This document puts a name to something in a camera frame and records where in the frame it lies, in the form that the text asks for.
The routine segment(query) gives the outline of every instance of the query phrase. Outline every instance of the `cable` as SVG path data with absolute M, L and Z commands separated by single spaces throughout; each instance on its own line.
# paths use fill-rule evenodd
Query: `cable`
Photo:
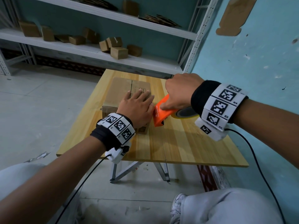
M 252 154 L 253 154 L 253 158 L 254 158 L 254 160 L 255 160 L 255 162 L 256 162 L 257 168 L 259 169 L 259 172 L 260 172 L 261 176 L 263 177 L 263 179 L 264 179 L 266 185 L 268 186 L 268 188 L 269 188 L 269 190 L 270 190 L 272 196 L 273 196 L 274 199 L 275 199 L 275 202 L 276 202 L 276 204 L 277 204 L 277 207 L 278 207 L 278 209 L 279 209 L 279 212 L 280 212 L 280 215 L 281 215 L 281 218 L 282 218 L 282 222 L 283 222 L 283 224 L 286 224 L 286 220 L 284 219 L 284 216 L 283 216 L 281 207 L 280 207 L 280 205 L 279 205 L 279 203 L 278 203 L 278 200 L 276 199 L 276 196 L 274 195 L 274 193 L 273 193 L 273 191 L 272 191 L 270 185 L 268 184 L 266 178 L 264 177 L 264 174 L 263 174 L 263 172 L 262 172 L 262 170 L 261 170 L 261 168 L 260 168 L 259 163 L 257 162 L 255 153 L 254 153 L 253 148 L 251 147 L 250 143 L 249 143 L 249 142 L 247 141 L 247 139 L 246 139 L 243 135 L 241 135 L 239 132 L 237 132 L 237 131 L 235 131 L 235 130 L 232 130 L 232 129 L 228 129 L 228 128 L 226 128 L 226 129 L 224 129 L 224 130 L 225 130 L 225 131 L 233 131 L 233 132 L 237 133 L 238 135 L 240 135 L 240 136 L 247 142 L 247 144 L 248 144 L 248 146 L 250 147 L 251 152 L 252 152 Z
M 77 191 L 74 193 L 74 195 L 72 196 L 72 198 L 70 199 L 70 201 L 67 203 L 67 205 L 64 207 L 63 211 L 61 212 L 61 214 L 59 215 L 58 219 L 56 220 L 55 224 L 57 224 L 60 220 L 60 218 L 62 217 L 63 213 L 65 212 L 66 208 L 70 205 L 72 199 L 75 197 L 75 195 L 77 194 L 77 192 L 79 191 L 79 189 L 82 187 L 82 185 L 84 184 L 84 182 L 88 179 L 88 177 L 92 174 L 92 172 L 97 168 L 97 166 L 99 166 L 99 164 L 106 159 L 108 156 L 111 156 L 111 154 L 105 156 L 93 169 L 92 171 L 89 173 L 89 175 L 84 179 L 84 181 L 82 182 L 82 184 L 79 186 L 79 188 L 77 189 Z

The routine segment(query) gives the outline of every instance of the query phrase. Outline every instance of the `sweatpants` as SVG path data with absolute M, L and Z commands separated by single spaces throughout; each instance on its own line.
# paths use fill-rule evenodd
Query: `sweatpants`
M 24 184 L 29 178 L 34 176 L 40 169 L 45 165 L 43 164 L 31 164 L 31 163 L 20 163 L 13 165 L 0 171 L 0 201 L 8 196 L 12 191 Z M 73 196 L 74 191 L 68 197 L 66 202 L 59 208 L 56 214 L 50 219 L 47 224 L 54 224 L 61 214 L 64 206 L 68 203 L 70 198 Z M 74 224 L 80 208 L 79 195 L 76 195 L 72 202 L 69 204 L 65 212 L 63 213 L 59 223 L 63 224 Z
M 221 189 L 182 200 L 181 215 L 170 224 L 282 224 L 279 210 L 258 192 Z

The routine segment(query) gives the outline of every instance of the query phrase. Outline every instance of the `wooden table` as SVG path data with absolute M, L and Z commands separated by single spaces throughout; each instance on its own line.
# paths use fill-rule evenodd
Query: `wooden table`
M 167 94 L 165 79 L 107 69 L 61 144 L 57 156 L 62 155 L 90 135 L 96 122 L 102 118 L 102 103 L 114 77 L 149 82 L 156 103 Z M 248 166 L 229 136 L 218 142 L 213 141 L 194 124 L 196 118 L 181 120 L 168 117 L 164 121 L 164 126 L 157 128 L 151 121 L 147 135 L 138 134 L 133 137 L 132 146 L 123 160 L 211 166 Z

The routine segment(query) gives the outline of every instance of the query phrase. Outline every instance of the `shelf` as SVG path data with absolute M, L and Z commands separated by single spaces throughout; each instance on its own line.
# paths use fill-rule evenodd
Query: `shelf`
M 134 17 L 134 16 L 126 15 L 126 14 L 123 14 L 120 12 L 106 10 L 106 9 L 99 8 L 99 7 L 94 7 L 94 6 L 87 5 L 87 4 L 82 4 L 82 3 L 72 1 L 72 0 L 39 0 L 39 1 L 62 6 L 62 7 L 68 8 L 68 9 L 74 9 L 77 11 L 90 13 L 92 15 L 97 15 L 100 17 L 120 21 L 123 23 L 132 24 L 132 25 L 139 26 L 139 27 L 144 27 L 144 28 L 147 28 L 150 30 L 155 30 L 155 31 L 159 31 L 162 33 L 166 33 L 166 34 L 187 38 L 187 39 L 194 40 L 194 41 L 196 40 L 196 37 L 197 37 L 196 33 L 193 33 L 190 31 L 186 31 L 186 30 L 182 30 L 182 29 L 178 29 L 178 28 L 174 28 L 174 27 L 169 27 L 169 26 L 163 26 L 163 25 L 160 25 L 157 23 L 152 23 L 152 22 L 138 19 L 137 17 Z
M 80 56 L 91 57 L 118 64 L 139 67 L 147 70 L 168 73 L 172 75 L 183 72 L 178 63 L 173 60 L 148 55 L 142 55 L 141 57 L 129 55 L 129 57 L 126 59 L 116 60 L 111 57 L 109 53 L 101 52 L 99 45 L 86 44 L 76 46 L 71 43 L 62 43 L 60 41 L 48 42 L 44 41 L 41 37 L 25 37 L 21 31 L 11 28 L 1 29 L 0 39 L 38 46 L 46 49 L 53 49 L 66 53 L 72 53 Z

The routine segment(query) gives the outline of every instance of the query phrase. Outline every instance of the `gray floor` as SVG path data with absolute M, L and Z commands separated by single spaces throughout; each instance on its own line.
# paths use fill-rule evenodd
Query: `gray floor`
M 0 169 L 50 152 L 48 164 L 100 77 L 50 67 L 18 64 L 14 76 L 0 75 Z M 123 161 L 119 168 L 129 165 Z M 104 161 L 85 182 L 82 223 L 167 223 L 174 197 L 204 192 L 196 166 L 168 165 L 162 181 L 152 163 L 111 184 Z

